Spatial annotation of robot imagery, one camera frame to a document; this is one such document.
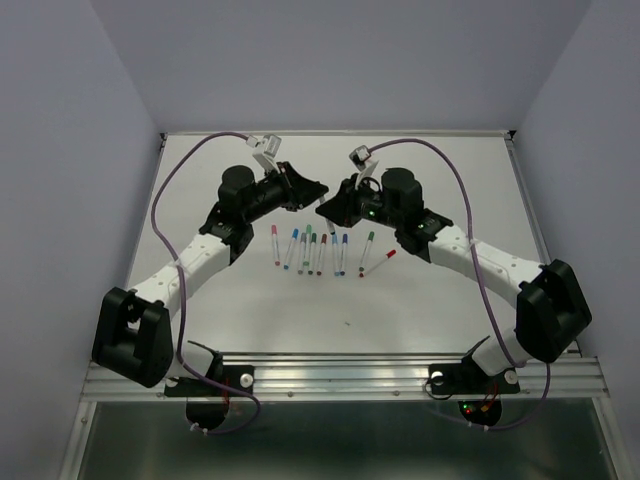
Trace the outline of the purple capped marker pen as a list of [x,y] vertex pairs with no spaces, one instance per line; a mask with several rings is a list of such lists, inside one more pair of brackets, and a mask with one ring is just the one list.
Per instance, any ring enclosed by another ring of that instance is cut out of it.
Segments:
[[343,233],[342,241],[341,241],[341,255],[340,255],[340,267],[339,267],[340,276],[346,275],[348,242],[349,242],[349,235],[347,233]]

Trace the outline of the light blue capped marker pen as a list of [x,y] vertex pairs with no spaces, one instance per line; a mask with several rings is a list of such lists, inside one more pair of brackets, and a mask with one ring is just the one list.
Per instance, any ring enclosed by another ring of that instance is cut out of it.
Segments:
[[339,256],[339,242],[337,234],[334,232],[331,234],[331,248],[332,248],[332,265],[333,273],[335,277],[340,276],[340,256]]

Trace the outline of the red marker pen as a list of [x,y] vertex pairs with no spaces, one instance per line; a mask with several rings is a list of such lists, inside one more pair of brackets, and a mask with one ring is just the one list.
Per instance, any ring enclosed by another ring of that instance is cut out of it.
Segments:
[[365,267],[362,271],[360,271],[359,272],[359,277],[360,278],[364,278],[367,275],[371,274],[377,268],[382,266],[385,262],[390,260],[395,254],[396,254],[396,250],[395,249],[390,250],[382,258],[380,258],[378,261],[374,262],[372,265],[369,265],[369,266]]

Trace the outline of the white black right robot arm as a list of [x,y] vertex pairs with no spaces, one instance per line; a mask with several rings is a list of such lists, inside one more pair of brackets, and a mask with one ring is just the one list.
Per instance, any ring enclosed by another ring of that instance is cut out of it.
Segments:
[[554,362],[592,321],[569,264],[521,259],[471,238],[425,208],[422,186],[407,169],[387,170],[377,190],[352,175],[316,211],[340,227],[361,220],[388,226],[409,254],[476,281],[482,292],[495,293],[515,309],[514,327],[481,341],[461,364],[461,381],[472,390],[484,389],[497,374],[531,359]]

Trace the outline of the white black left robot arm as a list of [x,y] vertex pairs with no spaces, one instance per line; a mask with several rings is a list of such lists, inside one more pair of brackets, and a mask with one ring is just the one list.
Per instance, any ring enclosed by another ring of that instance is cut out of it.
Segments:
[[215,392],[222,384],[220,366],[206,359],[186,364],[188,299],[245,252],[253,222],[279,208],[302,210],[328,190],[288,162],[261,180],[247,166],[227,168],[218,200],[188,246],[182,252],[169,246],[171,260],[158,272],[129,290],[114,287],[105,294],[92,361],[144,387],[157,385],[179,363],[199,393]]

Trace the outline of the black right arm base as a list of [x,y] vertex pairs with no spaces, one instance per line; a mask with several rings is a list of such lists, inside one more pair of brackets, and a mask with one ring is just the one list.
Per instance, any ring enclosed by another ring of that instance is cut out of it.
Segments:
[[459,397],[458,408],[464,420],[496,427],[503,412],[500,396],[518,394],[520,384],[514,369],[488,376],[471,363],[444,363],[429,367],[423,391],[438,401]]

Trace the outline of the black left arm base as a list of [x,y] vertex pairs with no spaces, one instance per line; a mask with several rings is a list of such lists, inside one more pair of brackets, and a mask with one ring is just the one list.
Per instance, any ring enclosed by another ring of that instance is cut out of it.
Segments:
[[250,364],[211,365],[206,376],[225,389],[189,377],[170,377],[163,394],[186,401],[185,417],[192,431],[206,436],[231,433],[243,428],[248,420],[231,420],[232,400],[253,402],[255,367]]

